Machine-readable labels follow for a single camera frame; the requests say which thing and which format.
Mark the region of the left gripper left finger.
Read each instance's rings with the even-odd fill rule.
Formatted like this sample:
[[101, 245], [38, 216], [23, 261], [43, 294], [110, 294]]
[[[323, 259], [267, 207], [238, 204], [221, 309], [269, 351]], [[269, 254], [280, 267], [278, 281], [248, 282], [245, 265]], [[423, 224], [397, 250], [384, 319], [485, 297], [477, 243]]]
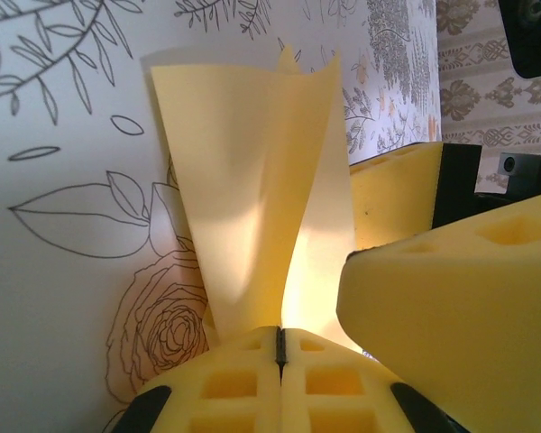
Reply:
[[259, 327], [148, 381], [108, 432], [277, 432], [280, 327]]

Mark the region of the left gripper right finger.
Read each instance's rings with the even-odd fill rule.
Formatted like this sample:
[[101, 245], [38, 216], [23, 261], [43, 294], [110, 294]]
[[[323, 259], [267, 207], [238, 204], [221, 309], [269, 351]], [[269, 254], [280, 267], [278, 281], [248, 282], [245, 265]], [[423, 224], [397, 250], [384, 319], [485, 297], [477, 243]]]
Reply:
[[302, 329], [281, 331], [283, 432], [463, 432], [376, 360]]

